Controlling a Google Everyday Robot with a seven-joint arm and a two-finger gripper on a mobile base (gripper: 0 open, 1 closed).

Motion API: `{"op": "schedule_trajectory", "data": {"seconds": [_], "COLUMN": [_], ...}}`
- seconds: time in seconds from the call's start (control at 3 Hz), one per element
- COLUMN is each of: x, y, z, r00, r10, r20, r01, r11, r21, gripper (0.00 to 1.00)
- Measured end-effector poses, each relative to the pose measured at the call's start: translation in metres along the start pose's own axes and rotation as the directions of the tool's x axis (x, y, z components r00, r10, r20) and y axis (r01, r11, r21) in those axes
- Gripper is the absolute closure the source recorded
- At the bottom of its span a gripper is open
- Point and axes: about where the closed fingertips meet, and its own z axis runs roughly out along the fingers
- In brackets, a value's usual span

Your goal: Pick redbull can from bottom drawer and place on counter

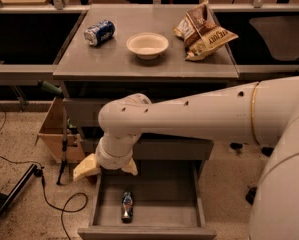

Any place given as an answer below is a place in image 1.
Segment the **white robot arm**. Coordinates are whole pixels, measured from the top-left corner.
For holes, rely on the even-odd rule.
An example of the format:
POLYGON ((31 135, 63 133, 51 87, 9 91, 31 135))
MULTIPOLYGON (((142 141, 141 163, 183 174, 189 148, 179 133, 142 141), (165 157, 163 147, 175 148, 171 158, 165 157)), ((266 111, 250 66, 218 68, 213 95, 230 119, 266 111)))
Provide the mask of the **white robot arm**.
POLYGON ((299 240, 299 76, 153 103, 140 93, 107 103, 104 134, 73 178, 103 169, 136 174, 133 147, 144 133, 257 143, 273 153, 260 177, 248 240, 299 240))

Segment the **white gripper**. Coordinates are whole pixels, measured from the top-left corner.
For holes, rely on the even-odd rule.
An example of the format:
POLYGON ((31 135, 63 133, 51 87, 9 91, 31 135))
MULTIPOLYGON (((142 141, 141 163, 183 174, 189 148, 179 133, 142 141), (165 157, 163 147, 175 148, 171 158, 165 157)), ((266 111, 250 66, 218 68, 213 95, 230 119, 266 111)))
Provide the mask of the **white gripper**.
POLYGON ((108 170, 121 169, 136 176, 138 169, 133 160, 133 146, 139 138, 139 135, 116 137, 105 133, 95 153, 88 155, 74 168, 73 180, 78 181, 100 173, 100 166, 108 170))

